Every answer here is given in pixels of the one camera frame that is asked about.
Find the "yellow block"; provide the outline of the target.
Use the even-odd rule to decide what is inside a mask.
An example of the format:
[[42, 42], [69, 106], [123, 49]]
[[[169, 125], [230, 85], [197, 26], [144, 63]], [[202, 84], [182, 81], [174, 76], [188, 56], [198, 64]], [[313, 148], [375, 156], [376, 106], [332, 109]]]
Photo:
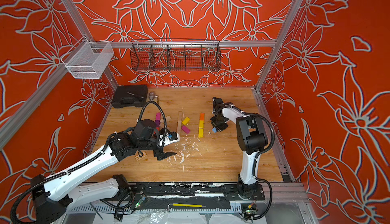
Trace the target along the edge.
[[183, 124], [183, 125], [187, 125], [189, 122], [190, 122], [190, 118], [189, 118], [189, 117], [186, 117], [186, 118], [182, 121], [182, 124]]
[[204, 129], [204, 121], [203, 120], [199, 120], [199, 128]]
[[204, 135], [204, 129], [203, 129], [203, 128], [199, 128], [198, 136], [199, 136], [200, 138], [202, 138], [203, 135]]

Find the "printed wooden block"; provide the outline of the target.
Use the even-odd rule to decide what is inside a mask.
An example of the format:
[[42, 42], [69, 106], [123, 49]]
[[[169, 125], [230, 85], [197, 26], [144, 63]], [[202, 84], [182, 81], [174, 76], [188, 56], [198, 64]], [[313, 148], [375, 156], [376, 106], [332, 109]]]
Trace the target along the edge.
[[146, 152], [137, 153], [135, 156], [136, 161], [141, 161], [147, 158]]

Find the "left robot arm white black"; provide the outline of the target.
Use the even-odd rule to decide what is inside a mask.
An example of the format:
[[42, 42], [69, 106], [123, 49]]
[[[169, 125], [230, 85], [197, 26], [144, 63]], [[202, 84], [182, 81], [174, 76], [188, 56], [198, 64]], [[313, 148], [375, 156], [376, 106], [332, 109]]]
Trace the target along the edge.
[[171, 132], [167, 127], [158, 129], [155, 121], [142, 118], [144, 111], [145, 108], [142, 108], [134, 127], [110, 134], [105, 144], [88, 157], [59, 173], [34, 177], [30, 181], [30, 188], [19, 195], [11, 207], [11, 222], [23, 223], [17, 217], [17, 209], [28, 195], [34, 202], [34, 222], [50, 224], [74, 207], [95, 200], [110, 199], [118, 194], [129, 194], [131, 190], [123, 175], [95, 184], [81, 184], [109, 166], [135, 154], [141, 155], [143, 151], [153, 151], [154, 157], [159, 161], [174, 155], [173, 152], [165, 152], [164, 147], [179, 142], [179, 133]]

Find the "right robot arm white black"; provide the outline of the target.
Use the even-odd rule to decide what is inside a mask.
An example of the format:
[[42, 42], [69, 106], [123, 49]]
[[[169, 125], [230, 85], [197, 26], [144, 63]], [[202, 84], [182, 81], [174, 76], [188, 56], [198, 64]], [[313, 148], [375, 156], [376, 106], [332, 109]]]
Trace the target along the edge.
[[216, 97], [212, 98], [212, 104], [213, 117], [210, 120], [214, 132], [225, 130], [228, 122], [236, 125], [237, 142], [243, 151], [237, 190], [239, 196], [248, 199], [258, 190], [259, 159], [273, 147], [275, 131], [272, 124], [258, 113], [244, 112], [233, 103], [225, 103]]

